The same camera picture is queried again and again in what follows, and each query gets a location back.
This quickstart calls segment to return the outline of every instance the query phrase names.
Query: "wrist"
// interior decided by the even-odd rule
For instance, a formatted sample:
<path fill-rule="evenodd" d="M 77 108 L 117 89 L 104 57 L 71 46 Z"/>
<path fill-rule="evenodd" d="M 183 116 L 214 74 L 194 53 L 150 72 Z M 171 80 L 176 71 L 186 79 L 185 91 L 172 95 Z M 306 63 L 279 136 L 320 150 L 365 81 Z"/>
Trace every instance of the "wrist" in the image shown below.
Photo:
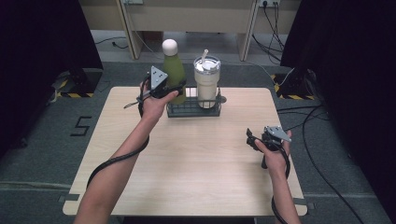
<path fill-rule="evenodd" d="M 283 169 L 269 169 L 269 174 L 272 179 L 286 180 L 285 170 Z"/>
<path fill-rule="evenodd" d="M 158 118 L 143 116 L 142 119 L 140 120 L 140 122 L 155 126 L 159 120 L 160 119 L 158 119 Z"/>

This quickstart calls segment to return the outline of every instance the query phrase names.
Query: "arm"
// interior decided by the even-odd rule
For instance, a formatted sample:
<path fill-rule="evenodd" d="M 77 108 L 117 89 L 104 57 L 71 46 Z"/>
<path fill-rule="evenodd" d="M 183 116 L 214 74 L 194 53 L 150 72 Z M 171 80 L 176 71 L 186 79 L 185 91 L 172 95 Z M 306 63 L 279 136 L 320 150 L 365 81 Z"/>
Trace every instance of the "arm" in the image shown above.
<path fill-rule="evenodd" d="M 176 96 L 177 91 L 174 91 L 162 99 L 147 98 L 143 104 L 142 119 L 111 158 L 140 148 L 163 114 L 166 103 Z M 138 155 L 113 163 L 93 178 L 81 200 L 74 223 L 107 223 L 117 200 L 128 183 L 137 157 Z"/>
<path fill-rule="evenodd" d="M 291 131 L 288 131 L 288 136 L 291 137 Z M 274 201 L 277 212 L 288 223 L 301 223 L 297 215 L 297 210 L 291 197 L 288 180 L 285 175 L 285 159 L 282 157 L 280 152 L 270 151 L 259 140 L 256 140 L 255 143 L 265 155 L 265 163 L 268 166 L 268 172 L 271 176 L 271 181 L 273 184 Z M 289 155 L 290 143 L 284 142 L 283 148 L 285 148 L 286 153 Z"/>

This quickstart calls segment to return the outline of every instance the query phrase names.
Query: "black curtain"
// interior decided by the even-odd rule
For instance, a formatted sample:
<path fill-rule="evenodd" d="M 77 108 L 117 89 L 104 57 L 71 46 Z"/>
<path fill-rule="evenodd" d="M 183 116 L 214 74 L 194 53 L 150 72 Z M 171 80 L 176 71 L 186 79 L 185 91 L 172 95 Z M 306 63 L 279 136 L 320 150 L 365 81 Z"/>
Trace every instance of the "black curtain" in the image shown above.
<path fill-rule="evenodd" d="M 0 3 L 0 156 L 19 141 L 64 71 L 103 69 L 78 0 Z"/>
<path fill-rule="evenodd" d="M 281 65 L 317 75 L 334 124 L 396 223 L 396 3 L 303 0 Z"/>

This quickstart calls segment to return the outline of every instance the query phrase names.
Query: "hand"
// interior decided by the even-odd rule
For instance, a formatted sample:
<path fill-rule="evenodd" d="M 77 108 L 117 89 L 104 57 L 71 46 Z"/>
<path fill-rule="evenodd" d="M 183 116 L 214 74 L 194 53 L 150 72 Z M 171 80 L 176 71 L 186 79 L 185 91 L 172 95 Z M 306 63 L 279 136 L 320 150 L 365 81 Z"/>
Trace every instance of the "hand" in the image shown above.
<path fill-rule="evenodd" d="M 147 87 L 148 82 L 144 85 L 143 92 L 147 91 L 149 88 Z M 163 110 L 168 102 L 176 98 L 178 95 L 177 91 L 172 91 L 168 93 L 161 99 L 156 99 L 154 97 L 149 96 L 144 100 L 143 103 L 143 117 L 142 119 L 154 119 L 158 121 L 160 117 L 163 115 Z"/>
<path fill-rule="evenodd" d="M 287 132 L 288 136 L 291 138 L 291 131 Z M 285 174 L 286 162 L 283 158 L 280 151 L 271 151 L 269 150 L 265 144 L 263 144 L 259 140 L 255 140 L 254 143 L 262 151 L 265 155 L 265 163 L 268 166 L 270 172 L 281 172 Z M 290 142 L 283 141 L 282 143 L 283 148 L 286 151 L 286 154 L 289 156 L 290 154 Z"/>

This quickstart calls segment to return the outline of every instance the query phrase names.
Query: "white straw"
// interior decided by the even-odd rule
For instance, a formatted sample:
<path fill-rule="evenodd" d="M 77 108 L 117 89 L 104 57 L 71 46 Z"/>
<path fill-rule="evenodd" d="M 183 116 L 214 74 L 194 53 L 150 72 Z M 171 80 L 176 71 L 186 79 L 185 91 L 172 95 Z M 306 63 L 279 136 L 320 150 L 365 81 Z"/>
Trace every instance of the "white straw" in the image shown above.
<path fill-rule="evenodd" d="M 208 52 L 209 52 L 209 50 L 207 50 L 207 49 L 204 50 L 204 54 L 202 55 L 202 64 L 205 63 L 205 57 L 206 57 L 206 54 L 207 54 Z"/>

